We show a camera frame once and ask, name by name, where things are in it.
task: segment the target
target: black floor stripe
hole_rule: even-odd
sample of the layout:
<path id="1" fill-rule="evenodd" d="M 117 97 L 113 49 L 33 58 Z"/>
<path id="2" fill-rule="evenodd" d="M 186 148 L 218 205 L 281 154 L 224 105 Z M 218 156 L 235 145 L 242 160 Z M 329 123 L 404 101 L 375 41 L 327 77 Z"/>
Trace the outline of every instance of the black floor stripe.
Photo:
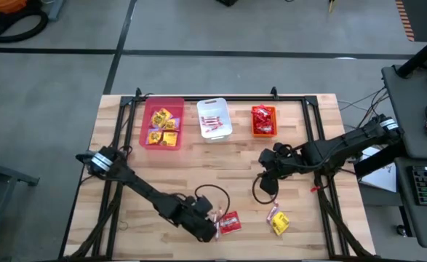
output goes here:
<path id="1" fill-rule="evenodd" d="M 115 49 L 61 49 L 61 48 L 11 48 L 0 47 L 0 53 L 9 54 L 59 54 L 59 55 L 113 55 Z"/>
<path id="2" fill-rule="evenodd" d="M 110 72 L 108 73 L 108 78 L 106 79 L 105 89 L 103 89 L 104 95 L 110 95 L 111 89 L 113 88 L 114 78 L 116 72 L 118 71 L 119 61 L 121 60 L 122 50 L 124 48 L 124 43 L 126 43 L 127 33 L 129 32 L 129 27 L 131 26 L 132 15 L 134 14 L 135 3 L 137 0 L 131 0 L 129 3 L 129 8 L 127 9 L 126 18 L 124 19 L 123 28 L 121 34 L 119 35 L 118 45 L 116 47 L 116 54 L 113 57 L 113 62 L 111 63 Z"/>
<path id="3" fill-rule="evenodd" d="M 339 58 L 379 60 L 408 60 L 413 55 L 354 54 L 324 52 L 254 52 L 254 51 L 193 51 L 193 50 L 123 50 L 123 55 L 173 56 L 173 57 L 281 57 L 281 58 Z"/>

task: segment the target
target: concrete floor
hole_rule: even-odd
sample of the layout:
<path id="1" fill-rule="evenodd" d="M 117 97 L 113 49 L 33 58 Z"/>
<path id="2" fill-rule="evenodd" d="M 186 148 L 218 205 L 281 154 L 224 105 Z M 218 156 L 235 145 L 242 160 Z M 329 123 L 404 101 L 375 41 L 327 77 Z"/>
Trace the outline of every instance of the concrete floor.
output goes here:
<path id="1" fill-rule="evenodd" d="M 116 49 L 131 0 L 67 1 L 60 20 L 38 36 L 0 47 Z M 18 32 L 36 22 L 27 18 Z M 394 0 L 138 0 L 125 49 L 339 52 L 403 55 L 425 43 L 408 41 Z M 0 259 L 40 261 L 58 256 L 81 165 L 113 55 L 0 54 L 0 164 L 41 177 L 19 185 L 1 225 Z M 403 60 L 180 57 L 123 55 L 112 94 L 136 87 L 157 94 L 336 93 L 354 101 L 379 90 L 383 66 Z M 370 100 L 358 106 L 367 108 Z M 389 101 L 379 113 L 393 115 Z M 342 112 L 357 125 L 364 111 Z M 399 212 L 367 207 L 377 254 L 427 261 L 427 249 L 391 230 Z"/>

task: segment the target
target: yellow candy packet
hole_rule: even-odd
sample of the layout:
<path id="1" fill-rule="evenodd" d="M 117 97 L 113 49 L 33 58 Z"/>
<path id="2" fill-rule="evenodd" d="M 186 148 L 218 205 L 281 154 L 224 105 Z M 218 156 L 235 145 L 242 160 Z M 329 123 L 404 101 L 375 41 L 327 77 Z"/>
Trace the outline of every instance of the yellow candy packet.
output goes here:
<path id="1" fill-rule="evenodd" d="M 160 109 L 158 114 L 160 114 L 165 121 L 172 118 L 172 114 L 168 110 L 166 110 L 165 108 Z"/>
<path id="2" fill-rule="evenodd" d="M 289 227 L 289 218 L 287 218 L 283 212 L 278 212 L 271 220 L 271 226 L 273 227 L 274 232 L 278 236 L 281 236 L 281 234 L 283 234 L 283 232 Z"/>
<path id="3" fill-rule="evenodd" d="M 165 130 L 179 130 L 179 119 L 168 119 L 164 124 L 163 129 Z"/>
<path id="4" fill-rule="evenodd" d="M 153 113 L 151 119 L 152 127 L 163 127 L 165 122 L 165 118 L 159 112 Z"/>
<path id="5" fill-rule="evenodd" d="M 158 129 L 148 130 L 147 142 L 146 143 L 148 145 L 157 144 L 161 140 L 162 134 L 163 133 L 161 131 L 159 131 Z"/>
<path id="6" fill-rule="evenodd" d="M 176 132 L 163 132 L 163 140 L 160 145 L 162 146 L 176 146 L 177 133 Z"/>

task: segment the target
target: orange object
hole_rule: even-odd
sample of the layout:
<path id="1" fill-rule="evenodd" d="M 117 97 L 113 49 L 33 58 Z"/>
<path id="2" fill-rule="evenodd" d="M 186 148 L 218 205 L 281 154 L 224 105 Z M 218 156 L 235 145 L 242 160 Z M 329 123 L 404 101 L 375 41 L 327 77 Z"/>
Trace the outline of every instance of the orange object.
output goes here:
<path id="1" fill-rule="evenodd" d="M 252 110 L 259 108 L 260 106 L 253 106 Z M 254 131 L 254 118 L 252 117 L 252 134 L 256 137 L 256 138 L 271 138 L 275 135 L 278 135 L 278 127 L 277 127 L 277 123 L 276 123 L 276 108 L 274 106 L 266 106 L 266 108 L 271 111 L 271 120 L 273 122 L 273 130 L 274 133 L 273 134 L 257 134 Z"/>
<path id="2" fill-rule="evenodd" d="M 0 0 L 0 12 L 9 14 L 17 12 L 27 5 L 28 0 Z"/>

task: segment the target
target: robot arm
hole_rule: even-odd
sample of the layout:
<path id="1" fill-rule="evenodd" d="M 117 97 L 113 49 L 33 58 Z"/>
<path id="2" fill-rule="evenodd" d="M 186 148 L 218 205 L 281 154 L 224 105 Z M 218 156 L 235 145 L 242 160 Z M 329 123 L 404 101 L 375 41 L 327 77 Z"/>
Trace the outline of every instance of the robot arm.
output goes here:
<path id="1" fill-rule="evenodd" d="M 212 204 L 204 196 L 182 199 L 178 194 L 157 191 L 134 170 L 127 166 L 126 157 L 114 148 L 103 146 L 97 153 L 87 152 L 76 158 L 87 166 L 90 175 L 102 180 L 112 180 L 128 186 L 152 203 L 159 215 L 194 235 L 200 242 L 209 242 L 216 234 L 214 223 L 208 218 Z"/>
<path id="2" fill-rule="evenodd" d="M 259 174 L 262 178 L 260 188 L 274 195 L 278 192 L 277 179 L 286 178 L 295 172 L 337 172 L 347 158 L 359 154 L 369 146 L 395 144 L 401 139 L 402 133 L 391 117 L 381 114 L 373 117 L 363 127 L 331 140 L 310 141 L 297 148 L 276 143 L 273 151 L 265 149 L 260 154 L 258 161 L 266 169 Z"/>

